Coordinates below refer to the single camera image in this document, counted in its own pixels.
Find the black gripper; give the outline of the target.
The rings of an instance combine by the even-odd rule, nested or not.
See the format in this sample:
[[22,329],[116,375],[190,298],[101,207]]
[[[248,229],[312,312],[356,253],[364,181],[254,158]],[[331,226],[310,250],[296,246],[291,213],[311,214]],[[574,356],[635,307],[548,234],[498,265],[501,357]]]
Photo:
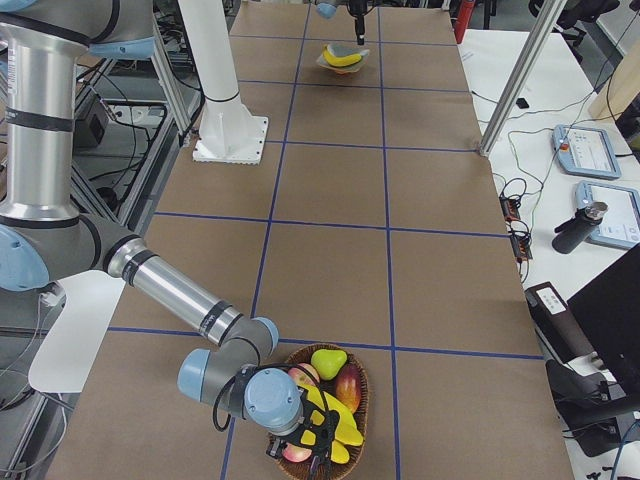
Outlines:
[[[311,449],[313,456],[307,474],[308,480],[318,476],[327,476],[330,467],[331,444],[335,439],[335,418],[331,412],[326,396],[320,392],[320,401],[314,402],[310,390],[301,390],[303,413],[294,432],[294,444]],[[289,443],[281,437],[270,435],[266,455],[279,461],[284,458],[284,451]]]

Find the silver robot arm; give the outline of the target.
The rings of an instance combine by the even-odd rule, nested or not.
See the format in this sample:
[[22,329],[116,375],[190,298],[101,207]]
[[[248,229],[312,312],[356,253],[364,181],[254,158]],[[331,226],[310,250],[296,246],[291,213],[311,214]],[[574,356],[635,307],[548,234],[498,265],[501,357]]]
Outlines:
[[328,478],[338,414],[324,392],[297,385],[287,365],[269,362],[279,341],[275,324],[244,317],[149,250],[139,235],[72,205],[76,62],[85,54],[151,57],[152,3],[5,1],[1,34],[8,43],[9,138],[2,288],[36,289],[89,270],[124,280],[217,345],[185,358],[177,378],[183,395],[264,427],[273,458],[288,446],[309,449],[309,477]]
[[368,2],[365,0],[322,0],[315,1],[316,12],[325,19],[331,19],[339,6],[345,6],[347,13],[353,18],[356,42],[365,44],[366,26],[365,16],[369,12]]

